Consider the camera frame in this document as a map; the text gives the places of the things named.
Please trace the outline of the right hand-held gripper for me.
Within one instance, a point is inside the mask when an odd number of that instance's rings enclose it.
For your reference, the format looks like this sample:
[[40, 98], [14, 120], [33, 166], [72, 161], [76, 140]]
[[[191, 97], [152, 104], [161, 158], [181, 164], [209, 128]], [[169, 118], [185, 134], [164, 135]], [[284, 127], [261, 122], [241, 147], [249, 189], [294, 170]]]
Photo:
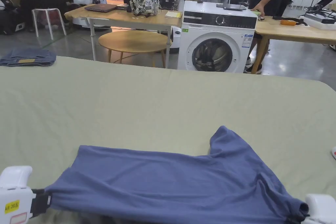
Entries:
[[336, 201], [327, 194], [308, 194], [305, 201], [288, 196], [291, 200], [291, 215], [287, 224], [335, 224]]

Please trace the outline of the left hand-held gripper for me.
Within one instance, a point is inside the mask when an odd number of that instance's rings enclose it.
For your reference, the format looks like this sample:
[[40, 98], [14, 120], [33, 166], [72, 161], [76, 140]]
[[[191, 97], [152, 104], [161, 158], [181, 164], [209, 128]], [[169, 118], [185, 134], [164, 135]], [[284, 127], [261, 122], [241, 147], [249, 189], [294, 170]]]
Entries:
[[0, 175], [0, 223], [26, 224], [44, 214], [51, 205], [52, 195], [44, 189], [31, 189], [27, 183], [31, 166], [10, 166]]

